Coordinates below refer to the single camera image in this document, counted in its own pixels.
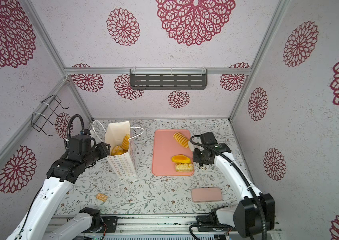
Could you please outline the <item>cream sandwich bread slice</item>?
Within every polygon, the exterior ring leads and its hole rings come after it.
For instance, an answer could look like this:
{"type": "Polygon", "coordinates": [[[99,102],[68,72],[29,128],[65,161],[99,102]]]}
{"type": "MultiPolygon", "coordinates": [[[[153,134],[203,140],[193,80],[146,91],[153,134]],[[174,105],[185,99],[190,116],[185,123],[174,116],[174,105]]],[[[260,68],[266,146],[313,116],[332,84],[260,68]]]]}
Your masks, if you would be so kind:
{"type": "Polygon", "coordinates": [[[177,163],[175,164],[175,171],[177,173],[190,173],[193,171],[193,164],[177,163]]]}

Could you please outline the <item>white paper bag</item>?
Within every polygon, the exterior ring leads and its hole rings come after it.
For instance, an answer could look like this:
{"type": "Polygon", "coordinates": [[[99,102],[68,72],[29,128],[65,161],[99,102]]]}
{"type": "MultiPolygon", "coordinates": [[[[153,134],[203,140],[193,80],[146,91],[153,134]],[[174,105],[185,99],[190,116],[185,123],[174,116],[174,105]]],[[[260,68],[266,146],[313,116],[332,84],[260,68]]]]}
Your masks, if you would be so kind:
{"type": "Polygon", "coordinates": [[[132,127],[129,121],[104,125],[94,120],[91,125],[91,134],[102,143],[111,146],[107,161],[118,178],[137,177],[135,159],[133,157],[133,140],[145,132],[144,128],[132,127]]]}

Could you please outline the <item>ridged striped bread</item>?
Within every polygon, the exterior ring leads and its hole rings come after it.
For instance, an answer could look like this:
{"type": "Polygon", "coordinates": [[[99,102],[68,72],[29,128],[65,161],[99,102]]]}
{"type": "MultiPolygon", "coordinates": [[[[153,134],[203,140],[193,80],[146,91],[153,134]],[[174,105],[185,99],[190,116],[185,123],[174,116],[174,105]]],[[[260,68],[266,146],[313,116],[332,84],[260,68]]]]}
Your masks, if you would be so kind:
{"type": "Polygon", "coordinates": [[[122,141],[122,148],[125,150],[125,151],[128,151],[129,150],[129,140],[130,140],[130,135],[129,134],[126,134],[123,138],[123,141],[122,141]]]}

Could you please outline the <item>orange oval bread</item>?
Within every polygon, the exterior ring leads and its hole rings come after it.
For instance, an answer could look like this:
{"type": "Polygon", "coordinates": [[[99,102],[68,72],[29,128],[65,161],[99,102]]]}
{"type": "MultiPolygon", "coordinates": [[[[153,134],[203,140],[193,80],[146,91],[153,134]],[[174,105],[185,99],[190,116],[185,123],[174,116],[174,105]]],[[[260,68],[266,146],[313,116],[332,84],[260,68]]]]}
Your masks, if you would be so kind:
{"type": "Polygon", "coordinates": [[[119,155],[122,155],[124,153],[125,153],[125,150],[120,145],[115,146],[111,151],[112,156],[119,156],[119,155]]]}

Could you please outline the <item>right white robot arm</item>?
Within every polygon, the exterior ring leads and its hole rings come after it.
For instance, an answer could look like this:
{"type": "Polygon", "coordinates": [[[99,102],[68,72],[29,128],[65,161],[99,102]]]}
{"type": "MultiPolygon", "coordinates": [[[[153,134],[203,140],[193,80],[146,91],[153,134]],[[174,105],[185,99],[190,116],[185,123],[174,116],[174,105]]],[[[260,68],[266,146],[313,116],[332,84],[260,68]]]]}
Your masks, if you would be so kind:
{"type": "Polygon", "coordinates": [[[192,160],[199,167],[213,165],[217,167],[234,190],[238,204],[235,209],[228,206],[212,209],[207,217],[198,216],[197,224],[189,226],[190,234],[195,237],[193,229],[234,230],[242,238],[253,239],[260,234],[267,239],[267,232],[275,225],[275,200],[271,194],[264,194],[258,189],[238,166],[234,155],[225,143],[218,143],[212,132],[190,137],[193,150],[192,160]]]}

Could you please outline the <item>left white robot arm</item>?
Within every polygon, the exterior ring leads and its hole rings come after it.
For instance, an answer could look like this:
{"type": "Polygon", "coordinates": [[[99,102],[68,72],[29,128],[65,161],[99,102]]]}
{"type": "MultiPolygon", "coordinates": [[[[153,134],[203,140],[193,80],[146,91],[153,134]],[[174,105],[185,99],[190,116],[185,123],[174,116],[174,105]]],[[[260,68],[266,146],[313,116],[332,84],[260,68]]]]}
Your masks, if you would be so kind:
{"type": "Polygon", "coordinates": [[[47,172],[42,187],[35,195],[26,215],[8,236],[10,240],[72,240],[85,231],[97,232],[104,222],[99,210],[85,207],[57,230],[46,229],[64,195],[86,169],[110,154],[111,146],[96,143],[89,135],[76,135],[66,140],[65,153],[47,172]]]}

